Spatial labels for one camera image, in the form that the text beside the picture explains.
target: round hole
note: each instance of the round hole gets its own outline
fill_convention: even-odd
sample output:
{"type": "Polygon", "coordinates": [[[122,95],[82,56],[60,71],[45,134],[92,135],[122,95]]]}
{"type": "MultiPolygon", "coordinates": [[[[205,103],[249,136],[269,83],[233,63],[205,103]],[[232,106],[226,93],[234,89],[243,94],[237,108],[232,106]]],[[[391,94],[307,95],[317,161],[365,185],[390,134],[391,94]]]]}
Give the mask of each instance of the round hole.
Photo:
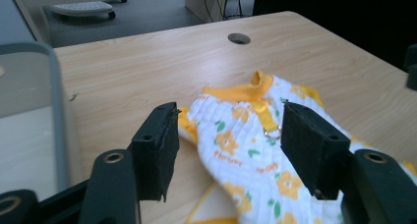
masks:
{"type": "Polygon", "coordinates": [[[152,140],[152,136],[144,136],[144,140],[152,140]]]}
{"type": "Polygon", "coordinates": [[[116,163],[122,160],[124,157],[125,155],[123,155],[123,153],[110,153],[107,154],[103,160],[105,163],[116,163]]]}
{"type": "Polygon", "coordinates": [[[235,44],[249,44],[251,43],[251,38],[242,33],[231,33],[227,36],[229,40],[235,44]]]}
{"type": "Polygon", "coordinates": [[[0,200],[0,216],[11,212],[21,203],[21,199],[18,196],[7,196],[0,200]]]}
{"type": "Polygon", "coordinates": [[[3,77],[6,74],[6,71],[3,67],[0,66],[0,78],[3,77]]]}
{"type": "Polygon", "coordinates": [[[387,163],[387,159],[385,157],[374,152],[367,152],[364,156],[375,163],[387,163]]]}

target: black cable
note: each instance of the black cable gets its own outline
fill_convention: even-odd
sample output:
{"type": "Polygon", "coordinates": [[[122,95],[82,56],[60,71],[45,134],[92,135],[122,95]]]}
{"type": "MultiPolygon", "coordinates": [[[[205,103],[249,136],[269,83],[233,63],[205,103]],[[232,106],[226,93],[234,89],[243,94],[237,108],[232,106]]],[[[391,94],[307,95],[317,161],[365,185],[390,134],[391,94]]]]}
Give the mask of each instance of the black cable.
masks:
{"type": "Polygon", "coordinates": [[[211,22],[212,22],[212,23],[214,23],[214,22],[212,21],[211,14],[209,13],[208,3],[206,2],[206,0],[205,0],[205,6],[206,6],[206,10],[208,11],[208,16],[209,16],[209,19],[211,20],[211,22]]]}
{"type": "Polygon", "coordinates": [[[218,5],[218,9],[220,11],[220,15],[223,18],[223,20],[227,20],[226,19],[226,15],[223,15],[223,13],[221,13],[221,7],[220,7],[220,2],[217,0],[217,5],[218,5]]]}
{"type": "Polygon", "coordinates": [[[242,5],[240,4],[240,0],[237,0],[237,2],[239,4],[239,15],[240,15],[240,18],[243,18],[242,5]]]}
{"type": "Polygon", "coordinates": [[[256,16],[260,13],[260,11],[262,10],[263,6],[265,6],[265,3],[267,2],[267,0],[263,0],[260,5],[258,6],[258,9],[256,12],[254,12],[252,15],[256,16]]]}

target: yellow trim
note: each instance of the yellow trim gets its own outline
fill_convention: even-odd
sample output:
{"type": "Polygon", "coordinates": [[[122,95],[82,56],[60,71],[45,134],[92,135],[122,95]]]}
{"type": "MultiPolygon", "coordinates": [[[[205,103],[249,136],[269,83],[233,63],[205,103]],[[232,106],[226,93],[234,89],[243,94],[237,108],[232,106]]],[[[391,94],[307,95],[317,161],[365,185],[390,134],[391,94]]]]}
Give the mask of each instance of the yellow trim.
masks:
{"type": "Polygon", "coordinates": [[[230,101],[256,101],[262,98],[270,88],[273,77],[256,71],[250,84],[241,84],[229,88],[204,87],[203,93],[213,95],[221,100],[230,101]]]}
{"type": "Polygon", "coordinates": [[[268,103],[264,100],[250,102],[258,115],[258,119],[261,122],[262,127],[268,133],[276,131],[278,125],[273,121],[272,114],[268,109],[268,103]]]}
{"type": "Polygon", "coordinates": [[[410,171],[415,177],[417,177],[417,169],[411,161],[403,161],[402,164],[410,171]]]}
{"type": "Polygon", "coordinates": [[[184,129],[193,140],[194,145],[197,145],[197,125],[190,122],[187,118],[187,113],[190,110],[188,108],[180,108],[180,111],[178,115],[178,126],[184,129]]]}
{"type": "Polygon", "coordinates": [[[194,207],[193,212],[188,216],[187,220],[185,221],[185,224],[237,224],[238,221],[236,218],[232,217],[224,217],[224,218],[214,218],[211,220],[205,220],[205,221],[196,221],[192,222],[194,215],[196,215],[197,210],[199,210],[200,206],[203,204],[205,199],[209,196],[209,194],[212,192],[212,190],[217,186],[217,182],[213,182],[211,186],[205,191],[202,198],[200,198],[199,202],[197,203],[196,207],[194,207]]]}
{"type": "Polygon", "coordinates": [[[325,105],[323,104],[322,99],[320,98],[320,94],[316,89],[305,86],[305,85],[299,85],[299,86],[308,96],[316,100],[316,102],[320,106],[322,106],[322,108],[325,108],[325,105]]]}

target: gray wall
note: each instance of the gray wall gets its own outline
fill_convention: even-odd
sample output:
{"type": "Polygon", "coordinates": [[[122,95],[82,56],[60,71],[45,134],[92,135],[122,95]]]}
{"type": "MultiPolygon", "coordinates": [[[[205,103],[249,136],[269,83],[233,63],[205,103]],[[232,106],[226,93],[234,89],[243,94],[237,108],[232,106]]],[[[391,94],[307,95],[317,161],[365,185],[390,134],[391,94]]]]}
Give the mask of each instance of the gray wall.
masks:
{"type": "Polygon", "coordinates": [[[0,44],[34,41],[14,0],[0,0],[0,44]]]}

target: table surface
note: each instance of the table surface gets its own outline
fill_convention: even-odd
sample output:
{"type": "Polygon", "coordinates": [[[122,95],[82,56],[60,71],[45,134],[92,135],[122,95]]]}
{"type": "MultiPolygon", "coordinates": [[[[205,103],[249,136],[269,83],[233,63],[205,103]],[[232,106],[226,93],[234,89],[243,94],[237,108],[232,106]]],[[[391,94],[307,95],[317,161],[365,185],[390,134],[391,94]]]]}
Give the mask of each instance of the table surface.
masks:
{"type": "MultiPolygon", "coordinates": [[[[189,106],[205,85],[247,84],[256,70],[314,87],[342,128],[417,164],[417,92],[407,75],[290,12],[55,49],[76,113],[85,178],[94,159],[126,148],[159,104],[189,106]],[[244,33],[251,43],[230,42],[244,33]]],[[[181,141],[167,203],[142,201],[144,223],[184,223],[212,178],[181,141]]]]}

